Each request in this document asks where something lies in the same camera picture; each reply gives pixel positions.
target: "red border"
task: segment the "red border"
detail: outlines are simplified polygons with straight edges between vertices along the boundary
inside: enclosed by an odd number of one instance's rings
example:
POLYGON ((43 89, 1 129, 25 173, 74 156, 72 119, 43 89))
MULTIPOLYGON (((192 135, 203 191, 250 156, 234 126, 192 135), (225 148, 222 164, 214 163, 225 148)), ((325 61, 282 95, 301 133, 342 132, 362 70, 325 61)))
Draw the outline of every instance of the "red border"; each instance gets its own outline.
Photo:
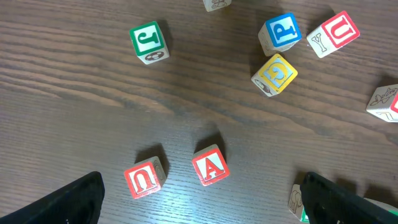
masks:
POLYGON ((394 99, 394 101, 392 102, 392 104, 390 106, 390 109, 396 113, 398 113, 398 108, 395 108, 394 106, 395 106, 395 104, 397 104, 397 102, 398 102, 398 93, 396 95, 396 98, 394 99))
POLYGON ((226 162, 225 162, 225 160, 224 160, 224 157, 223 157, 223 155, 221 154, 221 151, 220 151, 220 149, 219 149, 218 147, 215 147, 214 149, 212 149, 212 150, 210 150, 210 151, 208 151, 208 152, 206 152, 206 153, 203 153, 202 155, 200 155, 200 156, 198 156, 198 157, 193 158, 193 159, 192 159, 192 165, 193 165, 193 168, 195 168, 195 172, 198 174, 198 177, 199 177, 199 179, 200 179, 200 182, 201 182, 201 184, 202 184, 203 186, 209 186, 210 184, 214 184, 215 182, 217 182, 217 181, 219 181, 219 180, 222 180, 222 179, 224 179, 225 177, 229 176, 229 168, 228 168, 228 166, 226 165, 226 162), (201 176, 201 174, 200 174, 200 170, 199 170, 199 167, 198 167, 198 165, 197 165, 197 161, 198 161, 199 159, 208 157, 208 156, 210 156, 211 154, 214 154, 215 152, 217 153, 217 155, 218 155, 218 157, 219 157, 219 159, 220 159, 220 161, 221 161, 221 164, 223 165, 224 173, 221 174, 221 175, 219 175, 219 176, 217 176, 217 177, 215 177, 215 178, 213 178, 213 179, 211 179, 211 180, 205 181, 204 178, 203 178, 203 177, 201 176))
POLYGON ((139 199, 139 198, 144 197, 144 196, 146 196, 146 195, 155 193, 156 191, 159 191, 159 190, 162 188, 162 186, 160 186, 159 179, 158 179, 157 176, 156 176, 156 172, 155 172, 155 169, 154 169, 154 165, 152 164, 151 161, 145 162, 145 163, 143 163, 143 164, 141 164, 141 165, 135 166, 135 167, 133 167, 133 168, 130 168, 130 169, 124 171, 124 178, 126 178, 127 185, 129 186, 129 189, 130 189, 130 193, 131 193, 131 195, 132 195, 132 197, 133 197, 134 199, 139 199), (129 174, 130 174, 131 172, 133 172, 133 171, 140 170, 140 169, 142 169, 142 168, 144 168, 144 167, 146 167, 146 166, 149 166, 149 167, 150 167, 150 170, 152 171, 152 173, 153 173, 153 175, 154 175, 156 187, 154 187, 153 189, 146 190, 146 191, 144 191, 144 192, 142 192, 142 193, 137 194, 137 193, 136 193, 136 190, 134 189, 134 186, 132 185, 132 181, 133 181, 133 180, 131 180, 129 174))
POLYGON ((356 28, 356 25, 354 24, 354 22, 352 21, 352 19, 350 18, 350 16, 347 14, 346 11, 343 11, 335 16, 333 16, 332 18, 330 18, 329 20, 327 20, 326 22, 324 22, 322 25, 322 29, 323 31, 325 31, 326 35, 329 37, 330 41, 333 43, 333 45, 338 49, 348 43, 350 43, 351 41, 353 41, 354 39, 356 39, 357 37, 359 37, 361 35, 361 33, 359 32, 358 28, 356 28), (341 15, 346 16, 348 23, 353 27, 355 34, 352 35, 351 37, 349 37, 348 39, 344 40, 343 42, 341 42, 340 44, 336 44, 335 41, 333 40, 333 38, 331 37, 330 33, 326 30, 325 26, 328 25, 329 23, 333 22, 337 17, 340 17, 341 15))

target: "yellow letter block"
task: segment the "yellow letter block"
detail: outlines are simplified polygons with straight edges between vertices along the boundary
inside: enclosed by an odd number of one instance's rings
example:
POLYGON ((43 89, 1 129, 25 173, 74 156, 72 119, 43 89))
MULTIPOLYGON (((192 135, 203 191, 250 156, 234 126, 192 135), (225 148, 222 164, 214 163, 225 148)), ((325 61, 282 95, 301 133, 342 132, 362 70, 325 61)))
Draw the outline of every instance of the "yellow letter block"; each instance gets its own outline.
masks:
POLYGON ((297 70, 291 64, 280 54, 275 54, 251 80, 267 96, 275 96, 281 93, 297 74, 297 70))

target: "wooden block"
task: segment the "wooden block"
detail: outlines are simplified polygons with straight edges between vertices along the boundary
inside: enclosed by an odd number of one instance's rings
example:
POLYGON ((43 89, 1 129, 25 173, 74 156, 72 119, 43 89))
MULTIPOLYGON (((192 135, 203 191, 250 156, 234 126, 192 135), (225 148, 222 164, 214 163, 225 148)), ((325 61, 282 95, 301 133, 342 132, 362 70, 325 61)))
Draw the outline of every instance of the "wooden block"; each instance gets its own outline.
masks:
POLYGON ((281 93, 297 74, 291 64, 279 54, 275 54, 251 80, 267 96, 275 96, 281 93))
POLYGON ((386 203, 378 202, 376 200, 372 200, 372 199, 368 199, 368 198, 366 198, 366 200, 372 202, 373 204, 377 205, 378 207, 381 207, 381 208, 387 210, 388 212, 391 212, 391 213, 393 213, 395 215, 398 215, 398 208, 395 208, 395 207, 393 207, 393 206, 391 206, 389 204, 386 204, 386 203))
POLYGON ((157 22, 150 22, 131 29, 130 38, 137 57, 146 65, 170 56, 157 22))
POLYGON ((289 199, 289 211, 293 213, 301 222, 309 223, 307 214, 305 214, 304 205, 301 199, 301 190, 299 184, 294 184, 289 199))
POLYGON ((166 174, 157 156, 135 164, 124 171, 124 177, 134 199, 159 191, 166 181, 166 174))
POLYGON ((379 87, 366 111, 387 122, 398 122, 398 84, 379 87))
POLYGON ((312 31, 307 40, 318 57, 323 58, 359 36, 358 28, 347 12, 343 11, 312 31))
POLYGON ((232 0, 203 0, 206 11, 211 12, 222 7, 227 7, 232 3, 232 0))
POLYGON ((214 184, 229 176, 228 166, 216 144, 195 153, 192 164, 203 186, 214 184))
POLYGON ((301 38, 293 13, 286 13, 266 21, 259 32, 259 40, 266 56, 290 49, 301 38))

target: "wooden surface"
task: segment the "wooden surface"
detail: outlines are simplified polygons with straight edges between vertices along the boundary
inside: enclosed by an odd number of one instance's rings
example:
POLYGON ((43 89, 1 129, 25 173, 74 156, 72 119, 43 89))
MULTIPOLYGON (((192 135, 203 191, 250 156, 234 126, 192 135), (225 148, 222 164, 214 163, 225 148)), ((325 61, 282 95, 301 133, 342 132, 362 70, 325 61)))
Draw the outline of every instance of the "wooden surface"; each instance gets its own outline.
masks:
POLYGON ((289 190, 308 170, 396 203, 397 124, 365 108, 376 87, 398 83, 397 8, 388 0, 234 0, 214 12, 201 0, 0 1, 0 216, 93 170, 106 184, 101 223, 297 223, 289 190), (298 77, 266 98, 250 81, 267 60, 257 39, 264 21, 293 12, 305 36, 342 10, 361 37, 323 59, 301 40, 283 53, 298 77), (145 66, 128 30, 150 21, 171 57, 145 66), (231 177, 203 188, 192 153, 220 139, 231 177), (169 178, 133 201, 122 173, 151 152, 165 155, 169 178))

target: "yellow border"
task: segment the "yellow border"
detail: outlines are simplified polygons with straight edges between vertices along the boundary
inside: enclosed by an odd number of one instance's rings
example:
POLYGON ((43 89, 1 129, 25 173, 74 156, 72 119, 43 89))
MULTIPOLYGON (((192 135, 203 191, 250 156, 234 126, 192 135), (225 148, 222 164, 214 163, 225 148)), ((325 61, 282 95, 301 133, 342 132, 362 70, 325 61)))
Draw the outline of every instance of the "yellow border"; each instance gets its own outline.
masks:
POLYGON ((280 54, 275 54, 271 59, 259 70, 259 76, 269 85, 269 87, 273 88, 276 92, 281 93, 289 84, 293 81, 293 79, 297 76, 298 72, 294 67, 288 63, 280 54), (293 74, 280 86, 280 88, 276 87, 267 77, 263 74, 266 70, 270 69, 270 66, 275 62, 275 60, 279 58, 284 66, 288 67, 293 74))

